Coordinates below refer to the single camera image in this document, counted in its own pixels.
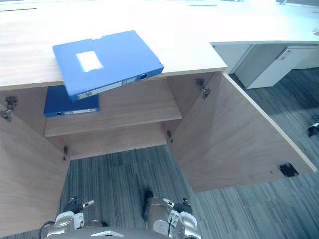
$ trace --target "white tabletop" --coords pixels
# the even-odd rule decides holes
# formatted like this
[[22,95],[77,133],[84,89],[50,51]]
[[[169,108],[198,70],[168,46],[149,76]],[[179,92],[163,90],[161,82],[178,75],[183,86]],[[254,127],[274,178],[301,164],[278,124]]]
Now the white tabletop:
[[213,42],[319,42],[311,33],[319,22],[313,8],[289,14],[276,8],[269,16],[263,8],[237,4],[243,9],[229,4],[96,1],[1,12],[0,89],[63,84],[53,45],[126,30],[135,30],[162,61],[163,76],[224,70]]

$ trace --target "open cabinet door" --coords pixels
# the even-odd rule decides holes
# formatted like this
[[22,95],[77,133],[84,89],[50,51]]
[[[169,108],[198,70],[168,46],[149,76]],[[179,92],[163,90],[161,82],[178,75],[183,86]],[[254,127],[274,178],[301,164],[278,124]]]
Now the open cabinet door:
[[314,165],[227,75],[216,72],[168,143],[195,192],[253,184],[285,176],[290,163],[299,174]]
[[0,237],[55,220],[69,166],[62,158],[17,116],[0,118]]

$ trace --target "cabinet shelf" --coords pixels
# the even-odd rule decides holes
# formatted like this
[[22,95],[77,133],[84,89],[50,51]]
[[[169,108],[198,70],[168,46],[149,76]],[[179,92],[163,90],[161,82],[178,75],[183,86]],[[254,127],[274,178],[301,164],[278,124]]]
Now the cabinet shelf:
[[145,80],[99,95],[100,112],[47,118],[45,136],[181,119],[165,78]]
[[160,122],[50,137],[58,149],[69,145],[72,160],[166,144]]

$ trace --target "metal hinge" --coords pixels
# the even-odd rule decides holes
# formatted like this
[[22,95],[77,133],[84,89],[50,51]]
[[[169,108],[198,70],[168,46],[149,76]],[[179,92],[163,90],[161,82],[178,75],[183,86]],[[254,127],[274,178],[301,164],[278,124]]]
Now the metal hinge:
[[69,147],[64,146],[63,148],[63,161],[66,161],[69,158]]
[[18,104],[18,97],[17,96],[7,96],[5,98],[6,101],[6,108],[7,110],[0,111],[0,116],[4,118],[6,121],[11,122],[12,116],[11,113],[14,111],[15,107]]
[[172,138],[170,131],[167,131],[167,138],[170,143],[174,143],[174,139]]
[[206,99],[207,96],[210,94],[211,90],[205,88],[205,80],[204,79],[196,79],[196,84],[198,85],[200,91],[203,94],[203,98]]

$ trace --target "striped carpet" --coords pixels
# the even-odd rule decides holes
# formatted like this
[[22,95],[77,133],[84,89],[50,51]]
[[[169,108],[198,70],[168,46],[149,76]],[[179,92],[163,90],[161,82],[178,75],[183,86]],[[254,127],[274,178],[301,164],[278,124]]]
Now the striped carpet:
[[[319,168],[319,135],[306,135],[319,114],[319,69],[293,70],[271,88],[246,92]],[[85,219],[142,228],[146,187],[174,201],[189,197],[205,239],[319,238],[319,173],[195,194],[167,146],[72,161],[61,206],[74,195],[93,199]],[[5,238],[35,239],[36,231]]]

